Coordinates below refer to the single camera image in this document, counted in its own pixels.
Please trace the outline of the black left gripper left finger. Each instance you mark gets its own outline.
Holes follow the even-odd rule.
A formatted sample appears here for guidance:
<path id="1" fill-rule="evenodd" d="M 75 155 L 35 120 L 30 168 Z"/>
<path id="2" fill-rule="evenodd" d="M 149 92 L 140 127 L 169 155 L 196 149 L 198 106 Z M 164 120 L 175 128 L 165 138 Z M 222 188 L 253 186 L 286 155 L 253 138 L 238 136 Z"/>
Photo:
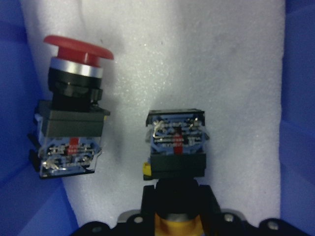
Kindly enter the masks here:
<path id="1" fill-rule="evenodd" d="M 130 210 L 119 216 L 114 228 L 99 221 L 84 224 L 73 232 L 75 236 L 154 236 L 155 206 L 154 186 L 143 188 L 140 210 Z"/>

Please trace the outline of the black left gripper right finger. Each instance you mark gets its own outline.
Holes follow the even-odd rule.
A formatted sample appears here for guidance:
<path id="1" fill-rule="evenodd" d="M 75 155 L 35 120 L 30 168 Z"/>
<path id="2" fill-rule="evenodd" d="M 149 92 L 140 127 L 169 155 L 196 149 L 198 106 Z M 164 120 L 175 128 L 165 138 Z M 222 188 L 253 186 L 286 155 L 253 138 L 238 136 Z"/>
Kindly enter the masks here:
<path id="1" fill-rule="evenodd" d="M 251 225 L 237 213 L 221 211 L 213 191 L 208 185 L 199 187 L 202 204 L 200 219 L 206 236 L 301 236 L 303 231 L 277 218 L 268 218 Z"/>

